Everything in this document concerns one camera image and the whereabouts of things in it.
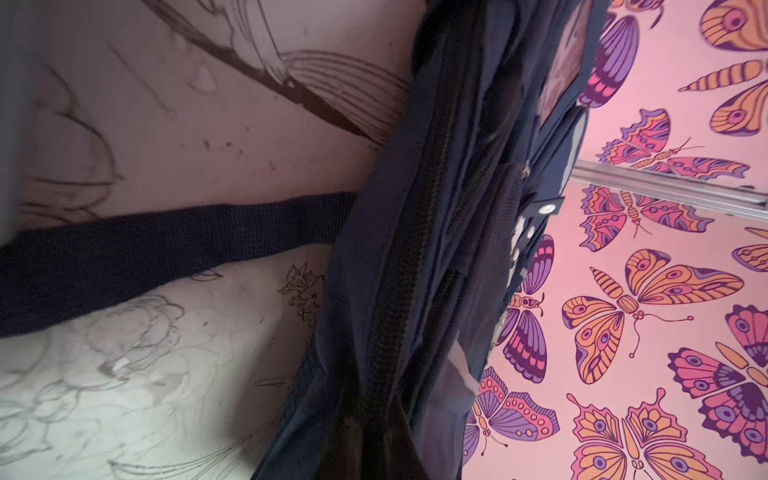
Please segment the navy blue student backpack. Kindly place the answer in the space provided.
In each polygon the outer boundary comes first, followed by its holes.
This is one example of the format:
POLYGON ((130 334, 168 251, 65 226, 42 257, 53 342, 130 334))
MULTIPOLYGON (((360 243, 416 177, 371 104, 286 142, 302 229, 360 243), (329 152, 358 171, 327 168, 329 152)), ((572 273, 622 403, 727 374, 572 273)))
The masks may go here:
POLYGON ((1 475, 454 479, 604 1, 1 5, 1 475))

